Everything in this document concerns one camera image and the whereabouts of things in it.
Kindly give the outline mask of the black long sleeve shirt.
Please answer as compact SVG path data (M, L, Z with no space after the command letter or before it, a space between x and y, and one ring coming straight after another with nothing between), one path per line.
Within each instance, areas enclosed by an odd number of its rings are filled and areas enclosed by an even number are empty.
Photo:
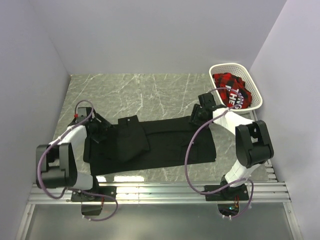
M94 176L182 166L198 128L189 124L189 116L153 121L139 121L136 115L120 118L106 140L96 143L86 138L83 160ZM187 162L211 163L216 157L212 133L205 128L195 138Z

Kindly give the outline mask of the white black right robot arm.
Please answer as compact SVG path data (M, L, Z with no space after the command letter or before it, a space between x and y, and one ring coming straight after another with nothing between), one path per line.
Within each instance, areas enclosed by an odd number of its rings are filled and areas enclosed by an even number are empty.
M184 170L188 173L187 162L197 134L211 123L230 131L235 136L236 161L222 177L220 187L201 192L211 200L230 201L242 194L245 182L252 172L274 156L274 149L267 125L262 120L253 121L231 111L224 105L204 107L195 104L189 122L200 126L195 132L185 154Z

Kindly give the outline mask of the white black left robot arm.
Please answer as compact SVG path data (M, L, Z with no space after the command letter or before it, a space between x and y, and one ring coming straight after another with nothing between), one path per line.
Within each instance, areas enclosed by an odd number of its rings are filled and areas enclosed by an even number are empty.
M101 142L114 126L98 113L80 125L85 119L76 114L62 135L36 148L36 184L53 199L60 199L67 189L83 191L89 201L101 195L97 177L77 170L75 150L86 138Z

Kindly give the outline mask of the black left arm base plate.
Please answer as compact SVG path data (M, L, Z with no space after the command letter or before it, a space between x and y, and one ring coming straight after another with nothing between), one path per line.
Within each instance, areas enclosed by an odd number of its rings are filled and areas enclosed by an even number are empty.
M85 217L97 217L102 213L105 204L115 203L116 195L116 186L100 186L97 192L73 191L70 201L81 204L81 213Z

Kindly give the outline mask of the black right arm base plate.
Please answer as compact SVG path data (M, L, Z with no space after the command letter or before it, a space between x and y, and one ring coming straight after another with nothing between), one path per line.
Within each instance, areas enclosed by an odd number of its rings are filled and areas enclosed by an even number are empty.
M213 194L206 194L207 202L220 202L217 204L219 213L223 217L232 218L241 212L240 201L249 201L249 191L245 184L238 187L227 187Z

